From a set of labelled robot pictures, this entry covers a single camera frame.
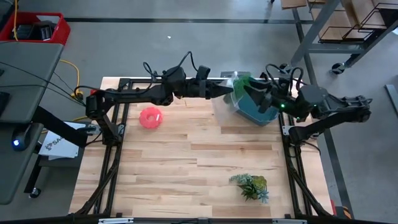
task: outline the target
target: red bin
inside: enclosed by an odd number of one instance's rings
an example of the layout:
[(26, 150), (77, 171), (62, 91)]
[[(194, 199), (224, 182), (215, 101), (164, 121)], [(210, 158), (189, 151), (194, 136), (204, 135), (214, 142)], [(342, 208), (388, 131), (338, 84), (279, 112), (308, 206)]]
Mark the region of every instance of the red bin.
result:
[[(18, 12), (17, 13), (17, 24), (33, 24), (40, 22), (37, 16), (57, 16), (59, 17), (58, 24), (55, 26), (54, 33), (50, 40), (20, 40), (20, 42), (35, 42), (35, 43), (55, 43), (63, 44), (67, 43), (70, 27), (63, 18), (62, 13), (51, 13), (51, 12)], [(7, 21), (3, 30), (0, 32), (0, 41), (16, 41), (10, 39), (10, 34), (14, 28), (14, 13), (12, 13), (10, 19)]]

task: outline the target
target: concrete floor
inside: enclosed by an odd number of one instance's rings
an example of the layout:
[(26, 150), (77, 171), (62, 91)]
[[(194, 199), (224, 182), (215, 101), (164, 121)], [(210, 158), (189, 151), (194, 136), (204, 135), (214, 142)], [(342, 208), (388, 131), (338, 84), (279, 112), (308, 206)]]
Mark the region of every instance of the concrete floor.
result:
[[(62, 12), (66, 17), (293, 19), (290, 10), (280, 10), (279, 1), (271, 8), (265, 0), (31, 0), (21, 1), (21, 9)], [(310, 19), (308, 8), (300, 8), (299, 13), (302, 19)], [(173, 67), (188, 50), (193, 52), (197, 65), (211, 68), (212, 77), (230, 70), (259, 75), (267, 63), (288, 62), (299, 46), (294, 25), (70, 23), (70, 27), (72, 32), (61, 58), (75, 63), (81, 72), (81, 85), (90, 86), (99, 86), (102, 77), (146, 76), (143, 61), (158, 71)], [(332, 129), (357, 219), (398, 223), (398, 117), (383, 87), (388, 83), (398, 86), (393, 64), (397, 49), (398, 36), (389, 34), (338, 77), (328, 71), (348, 55), (311, 55), (318, 83), (330, 93), (373, 98), (373, 114), (367, 123), (342, 124)], [(184, 69), (194, 74), (188, 62)], [(60, 63), (56, 72), (70, 86), (75, 85), (72, 67)], [(55, 76), (52, 81), (63, 85)], [(64, 120), (84, 115), (84, 108), (51, 92), (46, 92), (41, 106)], [(324, 140), (320, 138), (318, 143), (331, 198), (338, 205)], [(21, 186), (10, 205), (0, 205), (0, 220), (67, 214), (77, 173), (76, 169), (45, 169), (38, 184), (42, 195), (28, 199), (21, 193)]]

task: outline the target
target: computer mouse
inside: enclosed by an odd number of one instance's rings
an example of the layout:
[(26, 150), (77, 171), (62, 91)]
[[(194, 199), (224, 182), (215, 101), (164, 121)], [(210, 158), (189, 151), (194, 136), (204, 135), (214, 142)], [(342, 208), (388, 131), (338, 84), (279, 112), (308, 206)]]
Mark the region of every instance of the computer mouse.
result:
[(14, 130), (11, 143), (15, 151), (23, 151), (30, 144), (29, 129), (30, 124), (23, 124)]

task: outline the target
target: wooden table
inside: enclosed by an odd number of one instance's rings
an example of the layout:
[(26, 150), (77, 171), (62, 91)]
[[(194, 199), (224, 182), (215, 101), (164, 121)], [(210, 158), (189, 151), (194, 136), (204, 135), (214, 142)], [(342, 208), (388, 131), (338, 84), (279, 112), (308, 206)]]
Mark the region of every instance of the wooden table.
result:
[[(117, 77), (105, 77), (101, 89), (117, 88), (118, 83)], [(144, 129), (138, 117), (148, 106), (154, 105), (131, 104), (129, 108), (113, 214), (164, 218), (282, 218), (293, 214), (277, 120), (259, 127), (236, 114), (227, 125), (219, 126), (210, 100), (184, 98), (158, 106), (163, 123), (157, 129)], [(85, 149), (70, 212), (81, 208), (97, 187), (104, 151), (100, 142)], [(309, 189), (332, 212), (319, 152), (303, 146), (301, 156)], [(241, 189), (229, 183), (232, 175), (244, 173), (267, 179), (269, 203), (245, 202)]]

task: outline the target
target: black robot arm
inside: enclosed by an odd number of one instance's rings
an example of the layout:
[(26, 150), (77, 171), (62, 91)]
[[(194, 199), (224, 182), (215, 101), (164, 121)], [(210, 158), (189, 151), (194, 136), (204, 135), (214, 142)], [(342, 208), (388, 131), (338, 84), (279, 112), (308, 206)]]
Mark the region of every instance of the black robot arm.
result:
[(298, 88), (298, 97), (290, 94), (292, 81), (280, 78), (266, 80), (265, 82), (251, 80), (250, 86), (244, 89), (259, 107), (260, 113), (270, 107), (276, 107), (297, 119), (305, 121), (311, 114), (319, 119), (305, 127), (292, 127), (289, 136), (292, 144), (299, 144), (315, 133), (322, 133), (344, 122), (365, 122), (370, 117), (369, 104), (372, 101), (364, 96), (352, 98), (337, 98), (329, 94), (324, 88), (315, 85), (304, 85)]
[(168, 106), (177, 98), (216, 98), (233, 91), (232, 88), (219, 86), (207, 80), (210, 69), (200, 66), (195, 78), (187, 80), (182, 67), (177, 66), (165, 71), (160, 85), (134, 90), (96, 90), (86, 98), (86, 115), (96, 121), (103, 133), (103, 144), (117, 145), (121, 142), (119, 126), (113, 124), (106, 113), (116, 103), (153, 103)]

